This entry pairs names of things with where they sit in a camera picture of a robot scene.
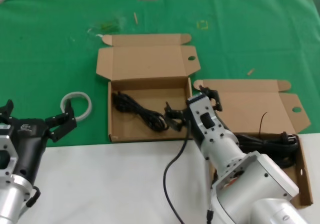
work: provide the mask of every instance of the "box flap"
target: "box flap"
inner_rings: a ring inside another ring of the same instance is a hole
[[[199,85],[220,92],[281,92],[291,88],[287,80],[196,80],[194,87]]]
[[[312,191],[310,186],[310,179],[308,167],[305,160],[305,152],[303,144],[300,144],[300,151],[296,154],[295,174],[299,186],[300,206],[308,206],[313,204]]]
[[[196,48],[181,46],[190,39],[179,34],[105,36],[106,43],[119,47],[99,50],[96,72],[112,81],[188,76],[200,69]]]
[[[296,94],[279,93],[290,89],[283,80],[197,80],[199,85],[219,91],[223,111],[219,116],[237,133],[298,133],[310,125]]]
[[[183,45],[191,41],[191,35],[104,35],[102,41],[114,47]]]
[[[296,133],[306,129],[311,123],[298,95],[279,93],[279,96]]]

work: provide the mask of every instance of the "hole in box flap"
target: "hole in box flap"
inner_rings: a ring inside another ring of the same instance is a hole
[[[292,111],[294,113],[299,113],[299,112],[301,112],[301,110],[302,110],[301,107],[297,107],[297,106],[292,108]]]

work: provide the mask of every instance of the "cardboard box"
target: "cardboard box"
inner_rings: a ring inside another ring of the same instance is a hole
[[[188,34],[105,35],[110,48],[99,49],[96,72],[110,80],[108,86],[108,133],[111,141],[182,139],[185,131],[155,132],[139,115],[121,113],[112,102],[112,92],[130,95],[143,107],[164,114],[166,101],[184,109],[192,95],[188,76],[200,69]]]
[[[223,111],[219,117],[234,133],[257,135],[262,115],[261,136],[299,133],[310,125],[308,116],[296,94],[283,93],[291,88],[283,80],[197,80],[199,85],[218,90]],[[300,193],[291,202],[295,207],[313,203],[303,147],[297,152],[295,166],[284,169],[297,184]]]

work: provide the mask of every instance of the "green tablecloth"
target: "green tablecloth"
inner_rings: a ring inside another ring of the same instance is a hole
[[[109,143],[107,80],[95,70],[104,46],[96,34],[110,21],[119,34],[190,33],[201,64],[192,80],[289,80],[312,123],[303,133],[320,132],[320,19],[312,0],[7,0],[1,105],[11,98],[13,116],[46,118],[60,113],[69,92],[92,99],[90,117],[49,146]],[[86,108],[72,104],[77,115]]]

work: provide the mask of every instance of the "black wire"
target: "black wire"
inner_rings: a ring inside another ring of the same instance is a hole
[[[207,210],[207,217],[206,217],[206,224],[211,224],[211,221],[212,221],[212,219],[213,219],[213,210]]]
[[[28,208],[31,208],[41,195],[40,189],[38,187],[33,186],[33,189],[35,190],[33,197],[31,197],[25,204]]]
[[[175,158],[173,158],[172,159],[172,161],[170,161],[169,162],[169,164],[166,166],[166,168],[164,169],[165,171],[164,171],[164,178],[163,178],[163,189],[164,189],[164,194],[165,194],[165,196],[166,196],[166,200],[168,201],[168,203],[169,203],[169,205],[170,205],[170,207],[171,207],[171,209],[172,209],[172,211],[175,213],[175,215],[176,215],[176,217],[178,218],[178,220],[180,221],[180,223],[181,224],[184,224],[184,221],[181,219],[181,217],[179,216],[179,214],[177,213],[177,211],[175,210],[175,208],[174,208],[174,206],[172,205],[172,203],[171,203],[171,201],[170,201],[170,198],[169,198],[169,196],[168,196],[168,192],[167,192],[167,186],[166,186],[166,174],[167,174],[167,172],[168,172],[168,170],[169,170],[169,168],[170,168],[170,166],[176,161],[176,160],[178,160],[178,158],[182,155],[182,153],[183,153],[183,151],[185,150],[185,146],[186,146],[186,144],[187,144],[187,142],[188,142],[188,140],[189,140],[189,135],[190,135],[190,128],[191,128],[191,126],[190,126],[190,122],[188,121],[187,122],[187,126],[186,126],[186,136],[185,136],[185,139],[183,140],[183,145],[182,145],[182,147],[181,147],[181,150],[179,151],[179,153],[176,155],[176,157]]]
[[[265,116],[267,113],[268,113],[268,112],[266,112],[265,114],[263,114],[262,117],[261,117],[260,127],[259,127],[259,138],[261,137],[262,120],[264,119],[264,116]]]
[[[157,132],[169,129],[162,114],[142,107],[129,95],[121,92],[112,93],[112,98],[113,104],[118,111],[138,114],[150,129]]]
[[[244,153],[258,151],[267,154],[280,168],[295,164],[300,141],[297,135],[283,132],[278,138],[260,139],[249,135],[236,134],[239,148]]]

